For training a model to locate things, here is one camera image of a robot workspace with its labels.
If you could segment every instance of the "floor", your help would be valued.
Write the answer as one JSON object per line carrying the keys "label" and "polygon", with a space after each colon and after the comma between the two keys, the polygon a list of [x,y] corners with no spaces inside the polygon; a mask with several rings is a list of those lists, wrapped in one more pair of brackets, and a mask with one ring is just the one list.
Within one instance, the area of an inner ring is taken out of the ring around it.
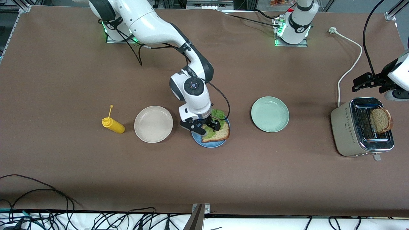
{"label": "floor", "polygon": [[[325,6],[328,0],[319,0],[322,6]],[[271,6],[270,0],[259,0],[257,8],[263,11],[282,11],[291,5],[291,1],[287,5],[281,6]],[[336,0],[329,12],[335,13],[369,13],[372,8],[376,5],[378,0]],[[397,0],[389,0],[382,3],[375,12],[383,13],[388,11],[396,4]],[[45,0],[47,5],[56,6],[79,6],[87,7],[87,0]],[[14,25],[17,14],[10,13],[0,13],[0,50],[4,50],[4,46],[9,37],[10,31]],[[397,16],[398,31],[402,40],[402,44],[405,49],[408,48],[408,37],[409,37],[409,7],[403,9]]]}

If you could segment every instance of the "toaster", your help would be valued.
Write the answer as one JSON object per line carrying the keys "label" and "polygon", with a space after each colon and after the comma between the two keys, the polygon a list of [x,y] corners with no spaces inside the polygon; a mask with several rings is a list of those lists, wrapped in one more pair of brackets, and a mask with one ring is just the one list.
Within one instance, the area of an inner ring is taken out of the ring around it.
{"label": "toaster", "polygon": [[380,153],[393,149],[392,131],[377,134],[371,125],[371,109],[382,107],[382,103],[376,98],[358,97],[331,112],[335,145],[341,155],[373,155],[378,161]]}

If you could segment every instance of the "sandwich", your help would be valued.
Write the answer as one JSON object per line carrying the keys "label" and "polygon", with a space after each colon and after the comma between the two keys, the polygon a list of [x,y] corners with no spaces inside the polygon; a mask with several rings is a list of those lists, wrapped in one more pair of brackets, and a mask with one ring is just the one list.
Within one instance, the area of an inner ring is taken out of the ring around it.
{"label": "sandwich", "polygon": [[[225,113],[218,109],[211,110],[212,117],[216,117],[218,119],[224,119]],[[213,142],[213,141],[222,141],[227,140],[230,136],[230,127],[226,121],[219,121],[220,122],[220,130],[214,131],[212,128],[208,127],[207,125],[203,125],[202,128],[206,130],[206,134],[202,137],[202,142]]]}

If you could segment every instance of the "plate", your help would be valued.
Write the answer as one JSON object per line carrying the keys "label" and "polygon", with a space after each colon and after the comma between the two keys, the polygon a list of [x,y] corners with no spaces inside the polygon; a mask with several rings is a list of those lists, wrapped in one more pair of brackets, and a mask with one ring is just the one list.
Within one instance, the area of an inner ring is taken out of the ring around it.
{"label": "plate", "polygon": [[134,128],[136,136],[144,142],[157,143],[163,141],[172,131],[172,115],[160,106],[144,108],[136,116]]}
{"label": "plate", "polygon": [[[227,124],[229,125],[229,129],[231,128],[229,119],[226,120]],[[199,145],[206,147],[206,148],[216,148],[219,147],[220,145],[224,144],[226,140],[221,140],[221,141],[212,141],[212,142],[207,142],[203,143],[202,142],[202,135],[192,132],[192,137],[198,143]]]}
{"label": "plate", "polygon": [[275,97],[262,97],[252,107],[252,119],[261,130],[274,133],[288,124],[290,113],[287,106]]}

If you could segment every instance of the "white cable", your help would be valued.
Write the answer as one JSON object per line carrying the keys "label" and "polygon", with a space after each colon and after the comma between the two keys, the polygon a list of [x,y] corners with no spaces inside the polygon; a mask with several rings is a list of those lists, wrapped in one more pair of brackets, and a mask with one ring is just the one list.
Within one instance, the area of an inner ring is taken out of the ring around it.
{"label": "white cable", "polygon": [[341,78],[339,79],[339,81],[338,81],[338,107],[339,107],[339,104],[341,103],[341,89],[340,89],[340,87],[339,87],[339,84],[341,83],[341,81],[342,81],[342,79],[345,77],[345,75],[347,75],[347,74],[355,67],[355,65],[357,64],[357,62],[358,62],[359,59],[361,58],[361,55],[362,55],[362,46],[361,46],[360,44],[354,42],[353,40],[351,40],[351,39],[345,37],[344,35],[338,33],[337,28],[335,28],[335,27],[331,27],[331,28],[328,30],[328,32],[329,32],[330,34],[338,34],[339,36],[341,36],[341,37],[345,38],[346,40],[348,40],[348,41],[354,43],[355,45],[359,46],[359,48],[361,49],[361,51],[360,51],[360,53],[359,53],[359,56],[358,56],[357,60],[355,61],[355,63],[352,65],[351,69],[349,69],[346,73],[344,73],[344,75],[342,75],[342,77],[341,77]]}

